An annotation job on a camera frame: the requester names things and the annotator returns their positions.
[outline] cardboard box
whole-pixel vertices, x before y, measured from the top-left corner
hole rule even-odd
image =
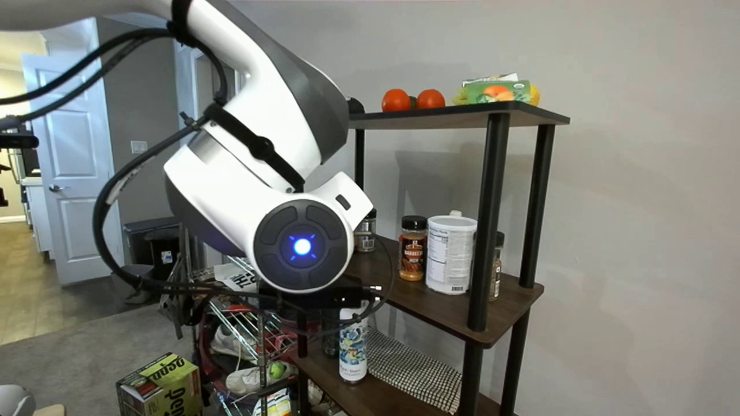
[[[119,416],[201,416],[198,368],[178,354],[162,354],[116,382]]]

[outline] gray wall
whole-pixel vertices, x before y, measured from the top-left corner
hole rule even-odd
[[[393,85],[452,92],[517,71],[557,131],[517,414],[737,414],[740,3],[250,3],[250,16],[378,108]],[[402,212],[475,215],[481,131],[368,135],[378,232]],[[517,272],[532,131],[511,140],[501,229]],[[350,167],[349,150],[333,167]],[[397,335],[450,363],[460,341]],[[504,346],[484,356],[497,397]]]
[[[134,26],[98,18],[98,42],[105,42]],[[134,154],[128,140],[154,146],[178,130],[175,84],[172,84],[172,44],[154,39],[136,49],[105,76],[105,103],[113,140],[116,168]],[[119,196],[119,221],[165,218],[165,195],[162,165],[165,154],[147,161],[145,168],[127,185]]]

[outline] black lid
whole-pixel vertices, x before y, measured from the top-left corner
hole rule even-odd
[[[402,229],[426,229],[423,215],[402,215],[400,220]]]

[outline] white container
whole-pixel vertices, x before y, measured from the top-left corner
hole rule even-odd
[[[428,220],[426,287],[441,294],[464,294],[473,249],[475,220],[460,211]]]
[[[349,383],[365,378],[368,375],[368,317],[349,323],[355,315],[365,311],[360,308],[339,310],[339,377]]]

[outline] white bottle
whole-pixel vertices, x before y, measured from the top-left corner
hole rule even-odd
[[[368,317],[350,323],[365,308],[368,303],[339,310],[339,377],[349,383],[355,383],[368,375]]]

